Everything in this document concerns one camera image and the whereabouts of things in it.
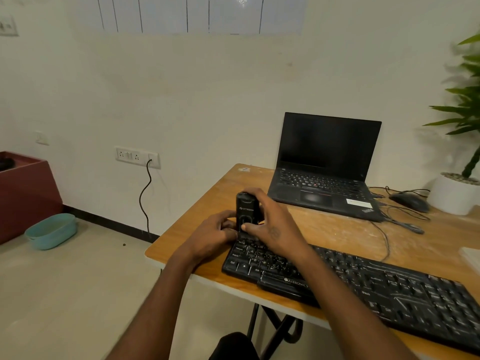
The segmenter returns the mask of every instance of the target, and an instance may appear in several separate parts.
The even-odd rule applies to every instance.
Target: table top
[[[267,192],[273,173],[273,169],[236,164],[147,249],[146,257],[165,264],[205,218],[222,210],[235,210],[235,197],[245,187],[260,187]],[[385,194],[382,189],[373,191]],[[396,204],[387,198],[382,200]],[[291,205],[288,210],[310,244],[373,260],[385,257],[384,238],[368,221]],[[399,210],[390,210],[390,214],[399,221],[422,227],[425,234],[418,235],[392,223],[379,224],[390,243],[391,254],[386,263],[457,280],[480,302],[480,276],[459,255],[461,247],[480,249],[480,207],[476,206],[468,216],[454,216],[432,208],[427,214],[430,222],[419,221]],[[255,284],[222,273],[226,256],[227,251],[199,266],[194,274],[203,282],[213,282],[232,294],[297,318],[317,324],[326,320],[319,308],[266,292]],[[478,359],[420,337],[392,331],[411,350],[423,355],[437,359]]]

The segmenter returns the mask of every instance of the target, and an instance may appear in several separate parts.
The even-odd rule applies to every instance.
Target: red box
[[[49,163],[10,151],[15,167],[0,172],[0,244],[25,232],[30,226],[59,214],[63,202]]]

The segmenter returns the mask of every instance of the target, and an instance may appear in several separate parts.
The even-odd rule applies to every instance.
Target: person's right hand
[[[258,237],[275,254],[294,264],[309,249],[300,229],[285,206],[281,206],[260,188],[245,188],[243,192],[253,194],[261,203],[265,224],[244,223],[242,229]]]

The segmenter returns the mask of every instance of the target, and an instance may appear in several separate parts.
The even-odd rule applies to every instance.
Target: laptop
[[[286,112],[268,196],[285,204],[383,221],[365,184],[381,125]]]

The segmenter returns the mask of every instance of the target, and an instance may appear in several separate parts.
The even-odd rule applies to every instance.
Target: tiled floor
[[[159,275],[144,257],[148,245],[85,221],[77,235],[52,250],[33,250],[24,237],[1,245],[0,357],[103,358]],[[220,337],[246,332],[252,308],[251,302],[189,281],[170,359],[208,359]],[[258,351],[273,334],[259,313],[253,335]],[[341,358],[332,333],[308,323],[297,344],[282,343],[272,357]]]

